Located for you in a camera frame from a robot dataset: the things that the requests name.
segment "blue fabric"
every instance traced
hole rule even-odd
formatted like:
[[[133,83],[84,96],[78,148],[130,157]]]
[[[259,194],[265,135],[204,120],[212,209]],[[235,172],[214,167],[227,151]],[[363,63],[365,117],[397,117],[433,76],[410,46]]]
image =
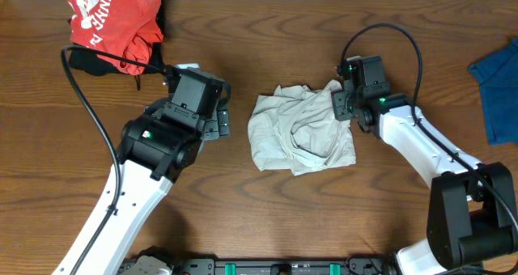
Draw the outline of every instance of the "blue fabric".
[[[487,139],[518,143],[518,39],[469,67],[480,84]]]

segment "wooden surface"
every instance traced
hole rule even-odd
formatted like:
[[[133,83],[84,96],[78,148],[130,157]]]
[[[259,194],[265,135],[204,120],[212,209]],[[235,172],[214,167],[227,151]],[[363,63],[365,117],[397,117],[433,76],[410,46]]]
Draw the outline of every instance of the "wooden surface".
[[[425,237],[429,190],[390,146],[352,127],[357,164],[294,177],[257,170],[247,123],[275,87],[323,88],[348,39],[396,23],[421,46],[419,106],[442,133],[518,177],[514,144],[489,146],[478,85],[467,67],[518,32],[516,0],[168,0],[166,63],[198,62],[232,85],[229,138],[206,143],[138,234],[130,255],[157,245],[219,258],[387,254]],[[0,273],[51,273],[96,204],[111,164],[66,81],[65,0],[7,0],[0,8]],[[381,29],[350,55],[380,54],[394,91],[413,92],[414,50]],[[163,98],[158,76],[74,74],[113,142],[145,105]],[[515,256],[487,263],[509,268]]]

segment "wooden table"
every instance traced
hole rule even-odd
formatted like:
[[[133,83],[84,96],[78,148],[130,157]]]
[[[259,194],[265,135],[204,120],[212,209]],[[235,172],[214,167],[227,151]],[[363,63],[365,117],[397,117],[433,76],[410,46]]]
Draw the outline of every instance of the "wooden table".
[[[429,190],[390,146],[352,126],[357,164],[294,177],[255,167],[247,123],[277,85],[323,88],[349,38],[368,24],[408,28],[424,59],[419,106],[432,124],[518,178],[514,144],[489,146],[478,85],[467,67],[518,32],[516,0],[168,0],[166,63],[198,62],[232,85],[231,137],[208,142],[138,234],[180,256],[346,257],[388,254],[425,237]],[[51,273],[96,204],[111,161],[63,73],[65,0],[0,8],[0,273]],[[380,54],[395,92],[411,94],[414,50],[397,32],[358,39],[350,55]],[[118,144],[123,125],[163,98],[159,76],[75,76]],[[515,256],[487,263],[504,270]]]

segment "wood grain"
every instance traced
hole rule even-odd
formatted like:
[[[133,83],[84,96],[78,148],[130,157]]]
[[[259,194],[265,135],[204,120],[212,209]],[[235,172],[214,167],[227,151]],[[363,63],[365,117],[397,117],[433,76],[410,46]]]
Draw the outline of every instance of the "wood grain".
[[[167,0],[167,63],[198,62],[232,85],[232,136],[197,163],[142,228],[130,255],[151,245],[220,258],[344,257],[383,253],[425,236],[429,191],[407,162],[355,126],[357,164],[294,177],[257,170],[247,123],[277,85],[318,89],[333,78],[349,37],[368,24],[408,28],[421,46],[419,104],[454,143],[518,177],[516,145],[489,146],[468,65],[518,32],[516,0]],[[108,151],[65,79],[65,0],[7,0],[0,8],[0,273],[51,273],[97,202]],[[380,54],[394,91],[417,74],[407,40],[369,32],[350,54]],[[158,76],[74,72],[111,134],[167,94]],[[515,256],[486,264],[509,268]]]

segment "red cloth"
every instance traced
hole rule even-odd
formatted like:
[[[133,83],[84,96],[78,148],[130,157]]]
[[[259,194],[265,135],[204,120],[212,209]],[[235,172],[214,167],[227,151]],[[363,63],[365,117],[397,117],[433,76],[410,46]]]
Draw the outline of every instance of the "red cloth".
[[[156,24],[161,0],[68,0],[74,9],[70,26],[72,41],[88,48],[147,64],[151,46],[161,42]],[[97,56],[120,72],[141,74],[143,67]]]

